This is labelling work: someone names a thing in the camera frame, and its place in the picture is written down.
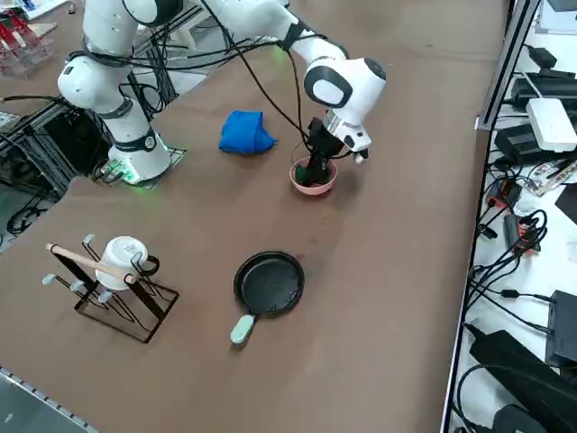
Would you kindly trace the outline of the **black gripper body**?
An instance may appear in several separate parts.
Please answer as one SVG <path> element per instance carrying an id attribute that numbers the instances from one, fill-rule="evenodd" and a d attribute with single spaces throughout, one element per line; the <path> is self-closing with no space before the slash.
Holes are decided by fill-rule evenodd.
<path id="1" fill-rule="evenodd" d="M 308 125 L 307 148 L 312 156 L 334 159 L 340 156 L 344 144 L 325 128 L 320 118 L 313 117 Z"/>

